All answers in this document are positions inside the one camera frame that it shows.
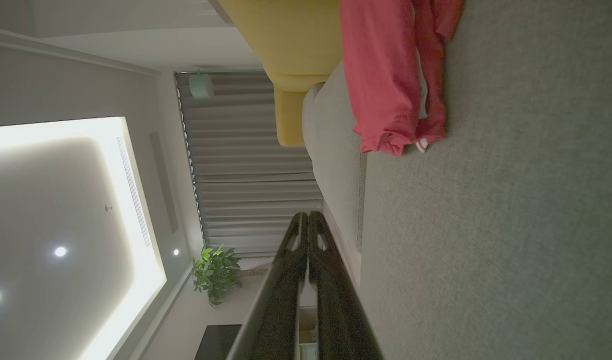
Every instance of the sofa armrest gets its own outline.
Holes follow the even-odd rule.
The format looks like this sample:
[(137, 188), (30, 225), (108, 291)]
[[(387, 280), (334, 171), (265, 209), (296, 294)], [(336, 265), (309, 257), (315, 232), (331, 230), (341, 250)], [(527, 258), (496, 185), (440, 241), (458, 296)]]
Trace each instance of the sofa armrest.
[(301, 109), (306, 92), (283, 91), (274, 87), (274, 112), (279, 144), (288, 147), (304, 146), (301, 130)]

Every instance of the gray sofa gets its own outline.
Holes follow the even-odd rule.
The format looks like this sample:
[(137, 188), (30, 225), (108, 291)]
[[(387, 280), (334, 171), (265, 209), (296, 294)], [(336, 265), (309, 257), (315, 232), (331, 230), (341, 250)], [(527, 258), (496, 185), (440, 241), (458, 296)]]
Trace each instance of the gray sofa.
[(385, 357), (612, 359), (612, 1), (466, 1), (445, 74), (426, 153), (360, 154), (341, 68), (304, 101)]

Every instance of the yellow cushion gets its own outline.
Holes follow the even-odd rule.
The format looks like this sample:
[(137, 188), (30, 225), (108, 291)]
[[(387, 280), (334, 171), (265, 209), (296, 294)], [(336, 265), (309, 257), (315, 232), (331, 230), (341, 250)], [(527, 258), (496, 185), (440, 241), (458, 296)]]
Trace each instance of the yellow cushion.
[(338, 0), (220, 0), (275, 85), (279, 141), (303, 146), (301, 100), (342, 60)]

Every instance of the curtain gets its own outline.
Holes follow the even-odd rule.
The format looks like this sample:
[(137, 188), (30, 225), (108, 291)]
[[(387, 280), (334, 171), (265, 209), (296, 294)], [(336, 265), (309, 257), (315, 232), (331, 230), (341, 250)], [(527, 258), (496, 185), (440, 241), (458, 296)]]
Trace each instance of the curtain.
[(176, 81), (204, 240), (244, 257), (274, 255), (296, 212), (322, 208), (310, 157), (279, 145), (263, 71), (213, 73), (207, 100), (192, 98), (189, 76)]

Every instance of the black television screen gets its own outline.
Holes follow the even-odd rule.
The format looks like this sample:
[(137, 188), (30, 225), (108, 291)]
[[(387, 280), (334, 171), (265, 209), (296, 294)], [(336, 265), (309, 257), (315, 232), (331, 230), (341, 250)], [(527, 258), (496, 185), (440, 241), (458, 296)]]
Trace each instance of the black television screen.
[(194, 360), (226, 360), (241, 325), (210, 325), (203, 333)]

